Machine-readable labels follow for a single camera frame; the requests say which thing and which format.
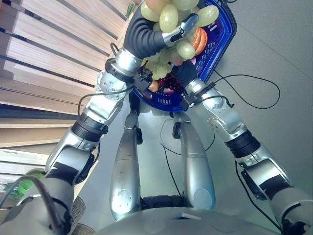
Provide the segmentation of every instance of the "tiled floor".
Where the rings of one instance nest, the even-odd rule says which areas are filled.
[[[269,79],[280,87],[279,103],[268,110],[257,110],[243,103],[221,82],[217,88],[236,104],[250,131],[273,153],[289,172],[294,185],[313,193],[313,69],[312,6],[310,0],[238,0],[230,8],[238,31],[216,70],[222,75],[245,73]],[[211,81],[218,77],[214,73]],[[268,106],[277,98],[277,90],[268,83],[234,77],[229,81],[249,102]],[[109,209],[109,189],[115,153],[122,135],[128,102],[102,139],[100,162],[80,193],[86,204],[81,219],[96,230],[114,222]],[[203,145],[208,146],[213,134],[205,123],[195,118],[193,124]],[[172,122],[167,113],[144,107],[139,116],[144,143],[138,146],[141,195],[176,194],[169,174],[160,131],[165,144],[180,152],[180,142],[171,138]],[[182,188],[180,157],[169,153],[172,172]],[[217,203],[215,210],[236,215],[270,229],[270,224],[248,201],[235,175],[234,158],[216,139],[207,152]],[[266,202],[256,204],[272,216]]]

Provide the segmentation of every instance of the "wooden wall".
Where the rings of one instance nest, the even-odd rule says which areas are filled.
[[[112,55],[110,43],[122,45],[130,3],[0,0],[0,105],[76,115],[80,97],[93,93]],[[42,167],[73,123],[23,115],[0,118],[0,179],[13,180]]]

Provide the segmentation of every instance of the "black cable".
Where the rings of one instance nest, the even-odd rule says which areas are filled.
[[[180,191],[179,191],[179,189],[178,189],[178,187],[177,187],[176,181],[175,181],[174,176],[173,176],[173,174],[172,174],[172,171],[171,171],[171,168],[170,168],[170,164],[168,163],[166,149],[165,149],[165,147],[164,147],[163,145],[162,145],[162,147],[163,147],[163,149],[164,149],[164,153],[165,153],[165,158],[166,158],[167,166],[168,166],[168,169],[169,169],[169,171],[170,171],[170,173],[171,173],[172,179],[173,179],[173,181],[174,181],[174,185],[175,185],[175,187],[176,187],[176,189],[177,189],[177,192],[178,192],[179,196],[181,197],[181,193],[180,193]]]
[[[210,147],[212,147],[212,145],[214,144],[214,141],[215,141],[215,134],[214,134],[214,136],[213,136],[213,141],[211,142],[211,144],[204,150],[205,152],[207,151],[207,150],[209,150],[209,148]],[[177,155],[180,155],[181,156],[181,154],[180,153],[177,153],[177,152],[175,152],[175,151],[173,151],[173,150],[171,150],[171,149],[169,149],[169,148],[167,148],[167,147],[165,147],[163,144],[161,144],[162,146],[163,146],[163,148],[165,148],[166,150],[168,150],[168,151],[170,151],[170,152],[172,152],[172,153],[175,153],[175,154],[177,154]]]
[[[115,51],[115,49],[117,51],[119,51],[119,48],[117,47],[117,45],[115,43],[110,43],[110,47],[111,47],[111,50],[112,50],[113,54],[116,56],[117,52]]]
[[[215,134],[214,134],[214,136],[213,136],[212,143],[210,144],[210,146],[208,146],[208,147],[205,149],[205,152],[206,152],[210,147],[212,147],[212,145],[214,144],[214,141],[215,141]]]
[[[280,93],[280,89],[279,89],[278,85],[277,85],[276,83],[272,82],[272,81],[269,81],[269,80],[267,80],[267,79],[260,78],[260,77],[255,77],[255,76],[251,76],[251,75],[246,75],[246,74],[233,74],[233,75],[228,75],[228,76],[226,76],[226,77],[223,77],[223,76],[220,75],[216,70],[214,70],[214,72],[215,72],[218,76],[221,77],[220,79],[218,79],[217,81],[215,81],[215,83],[218,83],[219,81],[224,80],[224,81],[227,82],[227,84],[234,90],[234,92],[239,96],[239,98],[240,98],[243,102],[245,102],[247,105],[250,105],[250,106],[253,107],[253,108],[256,108],[256,109],[269,109],[269,108],[275,106],[275,105],[278,103],[279,99],[280,99],[280,94],[281,94],[281,93]],[[257,106],[255,106],[255,105],[253,105],[253,104],[250,104],[250,103],[247,102],[247,101],[236,91],[236,89],[226,80],[226,78],[228,78],[228,77],[235,77],[235,76],[251,77],[251,78],[254,78],[254,79],[266,81],[266,82],[269,82],[269,83],[273,84],[273,85],[277,88],[277,90],[278,90],[278,98],[277,98],[277,100],[276,100],[275,103],[272,104],[271,106],[264,107],[264,108],[263,108],[263,107],[257,107]]]
[[[99,144],[98,144],[98,152],[97,152],[97,156],[96,156],[96,158],[94,159],[93,164],[95,164],[95,162],[98,160],[99,155],[100,155],[100,141],[99,141]]]
[[[241,185],[244,187],[244,190],[246,191],[246,195],[248,196],[250,202],[252,203],[252,205],[254,205],[254,207],[262,214],[266,217],[266,219],[268,219],[280,232],[282,231],[281,228],[279,227],[279,225],[277,223],[275,223],[275,221],[273,221],[267,214],[265,214],[264,211],[262,211],[255,203],[254,201],[252,200],[252,198],[250,197],[250,194],[248,192],[248,190],[246,189],[242,179],[240,178],[239,176],[239,173],[238,173],[238,166],[237,166],[237,162],[235,161],[235,168],[236,168],[236,174],[237,174],[237,177],[241,183]]]
[[[226,96],[224,96],[224,95],[214,95],[214,96],[210,96],[210,97],[201,99],[201,100],[199,100],[199,101],[196,101],[196,102],[195,102],[195,105],[196,105],[196,104],[199,104],[199,103],[201,103],[201,102],[203,102],[203,101],[205,101],[205,100],[207,100],[207,99],[213,99],[213,98],[224,98],[224,99],[226,100],[226,104],[227,104],[230,108],[234,107],[234,105],[235,105],[235,104],[230,104],[228,98],[227,98]]]
[[[78,108],[77,108],[77,114],[78,116],[80,116],[80,106],[82,105],[82,101],[89,97],[89,96],[96,96],[96,95],[111,95],[111,94],[120,94],[120,93],[124,93],[124,92],[127,92],[129,90],[131,90],[132,88],[134,88],[134,86],[131,86],[127,89],[124,89],[124,90],[121,90],[119,92],[105,92],[105,93],[94,93],[94,94],[86,94],[84,95],[83,97],[80,98],[79,102],[78,102]]]
[[[5,193],[5,195],[3,196],[3,198],[0,201],[0,208],[3,206],[6,198],[9,196],[9,194],[11,193],[11,191],[17,187],[17,185],[20,183],[20,181],[22,180],[31,180],[34,185],[36,186],[36,188],[38,189],[44,203],[46,206],[46,209],[48,211],[48,215],[50,217],[51,220],[51,227],[53,229],[53,231],[55,232],[55,234],[57,235],[65,235],[65,233],[63,232],[63,225],[62,222],[60,220],[59,214],[57,213],[57,210],[55,208],[55,205],[53,203],[53,199],[51,197],[51,195],[49,194],[49,192],[47,191],[47,189],[45,188],[44,184],[37,179],[34,176],[31,175],[24,175],[22,177],[20,177],[19,179],[17,179],[9,188],[9,190]]]

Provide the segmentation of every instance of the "blue basket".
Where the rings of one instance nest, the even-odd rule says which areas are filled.
[[[208,35],[206,48],[196,56],[196,70],[198,77],[206,82],[211,76],[214,68],[226,51],[228,45],[236,34],[237,24],[235,18],[226,4],[222,0],[206,0],[206,5],[215,5],[220,13],[218,19],[203,29]],[[180,94],[165,95],[163,92],[140,92],[134,89],[134,93],[150,106],[169,112],[184,111],[179,103]]]

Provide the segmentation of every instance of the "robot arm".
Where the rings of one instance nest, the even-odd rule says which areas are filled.
[[[244,168],[242,176],[253,194],[269,200],[283,234],[304,234],[313,226],[313,200],[304,191],[292,186],[285,170],[274,160],[263,144],[247,129],[239,114],[226,98],[197,78],[191,62],[172,70],[185,86],[183,103],[195,108],[196,113],[233,153]]]
[[[192,14],[167,34],[153,32],[153,22],[143,18],[140,8],[135,12],[126,32],[124,46],[115,59],[108,59],[105,71],[99,73],[96,94],[86,105],[78,120],[62,137],[50,154],[42,183],[53,198],[60,215],[59,234],[67,234],[71,226],[70,211],[73,186],[85,180],[94,156],[91,152],[100,137],[108,132],[120,111],[127,92],[133,86],[144,90],[152,79],[149,74],[138,74],[144,57],[154,55],[175,41],[185,37],[196,24],[198,16]],[[0,234],[54,234],[44,201],[35,187],[21,199],[0,227]]]

